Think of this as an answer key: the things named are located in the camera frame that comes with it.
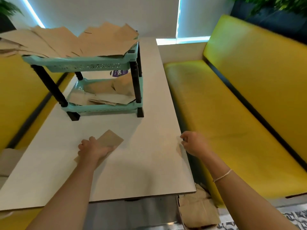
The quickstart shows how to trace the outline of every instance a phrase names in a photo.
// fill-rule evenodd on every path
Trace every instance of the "white table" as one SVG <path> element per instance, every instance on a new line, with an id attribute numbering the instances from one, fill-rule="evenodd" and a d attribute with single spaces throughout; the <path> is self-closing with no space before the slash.
<path id="1" fill-rule="evenodd" d="M 108 129 L 124 142 L 96 169 L 90 201 L 196 191 L 156 40 L 142 38 L 140 48 L 145 117 L 96 114 L 71 121 L 56 104 L 0 190 L 0 210 L 46 205 L 76 167 L 80 141 Z"/>

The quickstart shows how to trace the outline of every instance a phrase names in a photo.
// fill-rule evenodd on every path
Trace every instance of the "teal plastic shelf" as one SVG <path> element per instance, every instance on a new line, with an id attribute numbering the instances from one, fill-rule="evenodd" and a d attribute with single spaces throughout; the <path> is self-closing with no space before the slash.
<path id="1" fill-rule="evenodd" d="M 81 81 L 77 81 L 74 88 L 71 90 L 74 91 L 76 89 L 78 90 L 84 90 L 84 86 L 86 84 L 90 84 L 93 82 L 98 82 L 98 81 L 108 81 L 111 79 L 97 79 L 97 80 L 88 80 L 86 78 L 83 78 L 83 80 Z M 76 105 L 73 103 L 68 103 L 67 107 L 62 107 L 62 109 L 64 111 L 70 111 L 70 112 L 77 112 L 77 113 L 81 113 L 81 112 L 102 112 L 102 111 L 130 111 L 130 110 L 136 110 L 138 107 L 142 107 L 143 106 L 143 77 L 139 77 L 139 81 L 140 81 L 140 90 L 141 90 L 141 97 L 142 97 L 142 102 L 141 103 L 136 103 L 136 101 L 133 101 L 127 105 L 116 105 L 116 106 L 112 106 L 112 105 L 107 105 L 107 104 L 103 104 L 103 105 L 87 105 L 87 106 L 80 106 L 80 105 Z"/>
<path id="2" fill-rule="evenodd" d="M 95 56 L 72 58 L 42 58 L 39 56 L 23 56 L 23 60 L 30 65 L 46 66 L 50 72 L 85 72 L 106 70 L 128 70 L 129 62 L 138 57 L 138 43 L 124 56 Z"/>

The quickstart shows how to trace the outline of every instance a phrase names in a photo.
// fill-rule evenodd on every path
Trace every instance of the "purple label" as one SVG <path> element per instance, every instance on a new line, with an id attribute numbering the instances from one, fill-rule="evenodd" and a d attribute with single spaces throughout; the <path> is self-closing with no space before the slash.
<path id="1" fill-rule="evenodd" d="M 128 73 L 128 70 L 114 70 L 110 72 L 112 77 L 120 77 Z"/>

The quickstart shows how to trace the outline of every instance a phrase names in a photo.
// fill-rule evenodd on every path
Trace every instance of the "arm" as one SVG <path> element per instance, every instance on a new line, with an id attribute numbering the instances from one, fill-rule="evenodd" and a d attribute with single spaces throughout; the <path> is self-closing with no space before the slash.
<path id="1" fill-rule="evenodd" d="M 102 148 L 94 137 L 82 140 L 80 160 L 63 186 L 56 192 L 26 230 L 81 230 L 90 199 L 98 160 L 113 148 Z"/>
<path id="2" fill-rule="evenodd" d="M 186 131 L 181 135 L 182 145 L 188 153 L 198 157 L 209 170 L 212 178 L 218 179 L 230 168 L 207 145 L 203 136 Z M 261 197 L 235 172 L 216 182 L 217 189 L 239 229 L 244 230 L 297 230 L 286 217 Z"/>

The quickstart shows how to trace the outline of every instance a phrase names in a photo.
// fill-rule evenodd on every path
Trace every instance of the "white string bracelet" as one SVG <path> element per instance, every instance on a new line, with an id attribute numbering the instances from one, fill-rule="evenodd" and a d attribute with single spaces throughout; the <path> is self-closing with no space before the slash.
<path id="1" fill-rule="evenodd" d="M 226 177 L 228 174 L 230 174 L 231 171 L 232 171 L 232 170 L 229 170 L 229 171 L 228 171 L 226 174 L 224 174 L 222 177 L 213 180 L 213 182 L 217 182 L 218 180 L 222 179 L 223 177 Z"/>

